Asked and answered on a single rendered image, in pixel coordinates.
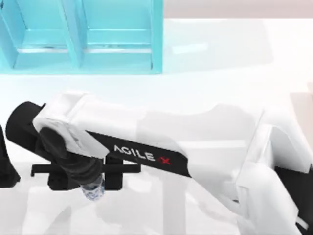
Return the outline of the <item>clear plastic bottle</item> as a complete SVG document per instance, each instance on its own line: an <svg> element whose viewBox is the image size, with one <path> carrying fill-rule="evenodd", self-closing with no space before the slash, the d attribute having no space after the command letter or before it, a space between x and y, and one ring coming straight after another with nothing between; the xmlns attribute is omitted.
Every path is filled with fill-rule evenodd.
<svg viewBox="0 0 313 235"><path fill-rule="evenodd" d="M105 181L103 174L100 174L93 182L80 185L85 197L91 201L100 199L105 192Z"/></svg>

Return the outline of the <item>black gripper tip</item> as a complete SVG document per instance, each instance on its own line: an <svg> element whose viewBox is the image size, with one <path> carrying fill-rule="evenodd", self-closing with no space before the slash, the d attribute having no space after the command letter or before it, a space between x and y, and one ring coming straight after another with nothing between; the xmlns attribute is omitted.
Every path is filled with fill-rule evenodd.
<svg viewBox="0 0 313 235"><path fill-rule="evenodd" d="M20 179L20 175L9 159L3 129L0 125L0 188L13 188Z"/></svg>

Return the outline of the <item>light blue rack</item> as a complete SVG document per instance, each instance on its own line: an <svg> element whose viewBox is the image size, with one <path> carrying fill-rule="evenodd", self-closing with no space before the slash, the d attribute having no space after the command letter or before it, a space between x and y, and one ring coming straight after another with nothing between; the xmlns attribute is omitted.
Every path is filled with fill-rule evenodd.
<svg viewBox="0 0 313 235"><path fill-rule="evenodd" d="M164 0L0 0L0 74L160 74Z"/></svg>

